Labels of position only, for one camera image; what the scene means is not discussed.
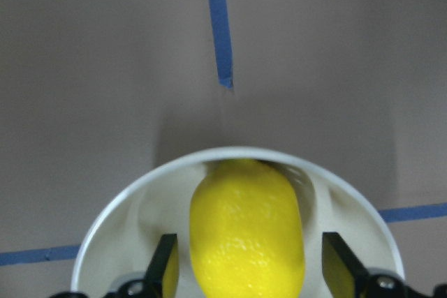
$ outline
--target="blue tape strip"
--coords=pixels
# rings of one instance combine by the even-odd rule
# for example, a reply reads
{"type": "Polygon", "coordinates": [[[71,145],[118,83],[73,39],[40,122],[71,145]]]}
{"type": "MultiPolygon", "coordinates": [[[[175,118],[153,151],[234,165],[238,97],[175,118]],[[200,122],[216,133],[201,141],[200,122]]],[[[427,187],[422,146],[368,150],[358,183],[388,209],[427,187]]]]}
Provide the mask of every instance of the blue tape strip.
{"type": "Polygon", "coordinates": [[[0,253],[0,266],[21,265],[26,263],[72,260],[79,251],[77,246],[62,246],[47,249],[33,249],[30,251],[15,251],[0,253]]]}
{"type": "Polygon", "coordinates": [[[387,223],[440,218],[447,216],[447,203],[404,207],[401,209],[384,209],[379,211],[379,213],[387,223]]]}
{"type": "MultiPolygon", "coordinates": [[[[379,211],[387,223],[414,221],[447,216],[447,203],[432,204],[400,209],[384,209],[379,211]]],[[[62,246],[48,249],[34,249],[30,251],[16,251],[0,253],[0,266],[20,265],[26,263],[49,262],[58,260],[72,260],[76,258],[80,246],[62,246]]]]}
{"type": "Polygon", "coordinates": [[[219,83],[231,89],[233,87],[233,53],[231,50],[230,25],[226,0],[208,0],[210,3],[214,51],[216,53],[217,75],[219,83]]]}

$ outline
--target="lemon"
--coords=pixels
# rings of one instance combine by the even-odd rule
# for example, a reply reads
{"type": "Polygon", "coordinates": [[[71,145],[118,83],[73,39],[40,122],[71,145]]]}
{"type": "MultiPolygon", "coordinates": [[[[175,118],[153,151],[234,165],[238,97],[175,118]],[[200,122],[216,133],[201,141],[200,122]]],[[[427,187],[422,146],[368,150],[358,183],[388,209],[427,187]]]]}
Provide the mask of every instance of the lemon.
{"type": "Polygon", "coordinates": [[[296,298],[305,275],[298,201],[285,176],[222,162],[191,199],[190,253],[207,298],[296,298]]]}

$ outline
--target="white bowl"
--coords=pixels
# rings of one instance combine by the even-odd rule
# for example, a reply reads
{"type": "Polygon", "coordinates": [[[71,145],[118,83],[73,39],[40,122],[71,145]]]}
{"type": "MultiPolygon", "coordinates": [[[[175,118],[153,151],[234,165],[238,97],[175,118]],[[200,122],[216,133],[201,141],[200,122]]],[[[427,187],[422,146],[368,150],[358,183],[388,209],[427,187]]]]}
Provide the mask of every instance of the white bowl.
{"type": "Polygon", "coordinates": [[[102,297],[123,274],[145,271],[163,233],[178,234],[177,298],[204,297],[189,261],[189,202],[207,172],[229,158],[267,161],[297,193],[305,239],[306,275],[301,298],[329,298],[321,273],[321,233],[337,231],[366,267],[404,278],[387,225],[373,206],[333,173],[301,158],[253,147],[222,147],[173,160],[126,187],[98,216],[80,247],[71,289],[102,297]]]}

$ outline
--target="plastic lemon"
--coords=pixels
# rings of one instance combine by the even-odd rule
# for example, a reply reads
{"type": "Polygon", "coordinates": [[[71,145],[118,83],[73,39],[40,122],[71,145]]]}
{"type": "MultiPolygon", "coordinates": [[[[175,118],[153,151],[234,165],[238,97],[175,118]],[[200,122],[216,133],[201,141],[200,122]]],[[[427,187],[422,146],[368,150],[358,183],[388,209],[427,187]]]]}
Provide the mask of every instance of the plastic lemon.
{"type": "Polygon", "coordinates": [[[191,263],[207,298],[296,298],[305,275],[300,212],[287,178],[251,159],[222,162],[190,209],[191,263]]]}

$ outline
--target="metal bolt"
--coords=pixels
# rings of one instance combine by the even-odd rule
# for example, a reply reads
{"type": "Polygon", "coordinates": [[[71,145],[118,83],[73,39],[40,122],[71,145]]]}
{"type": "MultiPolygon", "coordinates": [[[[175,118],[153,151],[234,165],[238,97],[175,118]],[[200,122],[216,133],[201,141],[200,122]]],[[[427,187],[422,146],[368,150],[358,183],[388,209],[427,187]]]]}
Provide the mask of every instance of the metal bolt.
{"type": "Polygon", "coordinates": [[[394,279],[387,276],[380,276],[377,278],[377,284],[383,289],[392,290],[396,286],[394,279]]]}
{"type": "Polygon", "coordinates": [[[142,283],[141,282],[134,282],[130,284],[130,286],[127,288],[127,295],[133,296],[138,295],[142,291],[142,283]]]}

